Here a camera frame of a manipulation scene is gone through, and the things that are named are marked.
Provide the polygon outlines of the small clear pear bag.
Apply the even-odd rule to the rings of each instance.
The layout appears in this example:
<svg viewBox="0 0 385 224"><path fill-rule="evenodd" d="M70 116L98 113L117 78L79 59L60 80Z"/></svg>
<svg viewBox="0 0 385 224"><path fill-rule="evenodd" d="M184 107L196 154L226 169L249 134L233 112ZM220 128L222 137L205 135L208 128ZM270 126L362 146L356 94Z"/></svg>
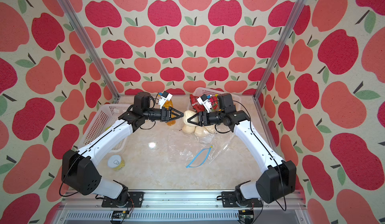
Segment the small clear pear bag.
<svg viewBox="0 0 385 224"><path fill-rule="evenodd" d="M187 162L197 153L200 144L193 134L172 131L168 135L168 159L171 162Z"/></svg>

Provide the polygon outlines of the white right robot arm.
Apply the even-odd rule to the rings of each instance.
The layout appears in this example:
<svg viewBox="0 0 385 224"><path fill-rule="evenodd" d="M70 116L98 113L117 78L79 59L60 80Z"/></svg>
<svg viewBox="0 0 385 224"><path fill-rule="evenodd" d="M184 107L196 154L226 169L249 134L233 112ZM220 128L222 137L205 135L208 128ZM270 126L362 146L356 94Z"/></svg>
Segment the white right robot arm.
<svg viewBox="0 0 385 224"><path fill-rule="evenodd" d="M202 95L197 102L205 110L188 117L187 123L199 127L225 125L242 140L260 168L261 176L257 181L236 186L235 198L239 204L253 199L270 204L295 191L296 165L285 161L267 144L254 127L246 107L237 110L229 93L218 95L216 100Z"/></svg>

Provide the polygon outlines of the clear blue zip-top bag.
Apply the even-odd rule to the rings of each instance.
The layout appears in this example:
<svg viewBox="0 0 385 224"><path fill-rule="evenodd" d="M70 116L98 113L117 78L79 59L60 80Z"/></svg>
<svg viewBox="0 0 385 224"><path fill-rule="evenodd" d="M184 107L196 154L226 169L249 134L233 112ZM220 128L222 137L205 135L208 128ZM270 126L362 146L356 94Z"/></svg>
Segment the clear blue zip-top bag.
<svg viewBox="0 0 385 224"><path fill-rule="evenodd" d="M207 132L207 135L202 137L196 136L195 133L185 136L189 137L189 142L187 142L181 155L186 157L186 168L200 168L212 163L228 149L235 137L231 132Z"/></svg>

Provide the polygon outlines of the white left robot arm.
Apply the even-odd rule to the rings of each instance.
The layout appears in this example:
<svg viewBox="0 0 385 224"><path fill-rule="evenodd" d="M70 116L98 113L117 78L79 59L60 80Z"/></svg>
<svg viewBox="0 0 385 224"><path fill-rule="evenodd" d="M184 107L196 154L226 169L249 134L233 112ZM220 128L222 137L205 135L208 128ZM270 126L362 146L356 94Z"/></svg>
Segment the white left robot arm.
<svg viewBox="0 0 385 224"><path fill-rule="evenodd" d="M77 151L68 150L62 159L62 184L86 196L95 194L111 199L118 207L130 201L128 188L103 178L97 166L102 159L123 139L133 134L146 120L170 122L183 117L183 113L164 104L172 94L164 91L155 100L148 92L139 92L134 103L122 113L117 121L100 136Z"/></svg>

